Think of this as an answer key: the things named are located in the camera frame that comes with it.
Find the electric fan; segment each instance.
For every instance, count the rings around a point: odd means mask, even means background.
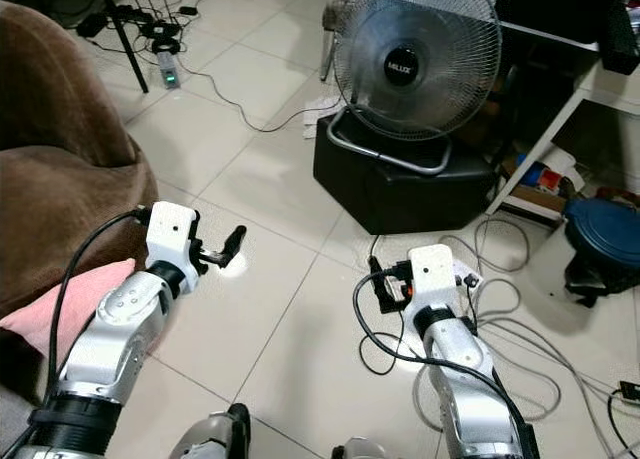
[[[346,106],[327,136],[336,145],[421,175],[441,173],[448,134],[482,106],[500,62],[501,33],[490,0],[346,0],[334,35],[335,82]],[[381,152],[337,133],[345,114],[389,139],[429,147],[437,164]]]

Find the white robotic arm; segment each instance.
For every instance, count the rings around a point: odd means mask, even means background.
[[[444,245],[409,251],[409,261],[383,271],[370,261],[374,273],[363,279],[354,293],[356,316],[369,338],[387,353],[368,328],[358,306],[359,289],[373,280],[383,313],[403,311],[406,330],[423,342],[431,364],[430,378],[440,399],[441,421],[449,455],[455,459],[538,458],[533,429],[517,412],[501,389],[490,351],[461,318],[456,317],[458,293],[451,250]],[[383,287],[385,275],[395,275],[407,284],[405,300],[393,302]],[[363,438],[353,438],[334,449],[332,459],[387,459],[384,450]]]
[[[202,249],[196,238],[199,219],[187,207],[168,202],[153,206],[147,269],[129,276],[101,300],[74,343],[49,400],[32,414],[35,431],[17,458],[102,457],[173,302],[194,291],[208,269],[202,261],[225,267],[240,249],[244,226],[229,236],[222,252]]]

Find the white shelf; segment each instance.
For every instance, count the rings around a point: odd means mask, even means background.
[[[560,109],[546,131],[544,131],[536,141],[525,160],[518,166],[500,192],[498,192],[491,205],[489,205],[486,211],[487,214],[496,212],[503,202],[508,202],[509,204],[520,207],[513,203],[513,199],[517,198],[510,196],[511,191],[518,185],[522,176],[529,170],[531,165],[546,151],[549,143],[560,131],[565,122],[569,120],[583,100],[612,107],[628,114],[640,115],[640,67],[636,68],[631,76],[606,71],[602,68],[600,62],[591,68],[591,70],[581,78],[573,95],[562,109]]]

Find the fan logo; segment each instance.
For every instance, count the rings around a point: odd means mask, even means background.
[[[411,47],[400,46],[393,49],[384,61],[384,73],[391,84],[408,86],[418,76],[418,57]]]
[[[401,72],[402,74],[411,74],[412,72],[409,66],[401,66],[400,64],[396,64],[395,62],[388,63],[387,67],[393,71]]]

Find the tripod leg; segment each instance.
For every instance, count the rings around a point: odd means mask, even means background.
[[[124,27],[122,27],[122,22],[120,22],[120,18],[118,17],[118,10],[116,9],[116,5],[113,0],[104,0],[104,3],[107,6],[107,12],[109,13],[109,16],[111,16],[113,25],[116,26],[116,31],[118,32],[118,36],[120,37],[120,41],[122,42],[124,51],[127,53],[127,57],[129,58],[129,62],[131,63],[131,67],[133,68],[133,72],[138,78],[138,83],[140,83],[140,88],[142,89],[142,92],[146,94],[149,92],[147,82],[144,80],[142,71],[140,70],[138,61],[136,60],[136,56],[133,53],[131,44],[129,43],[129,38],[124,32]]]

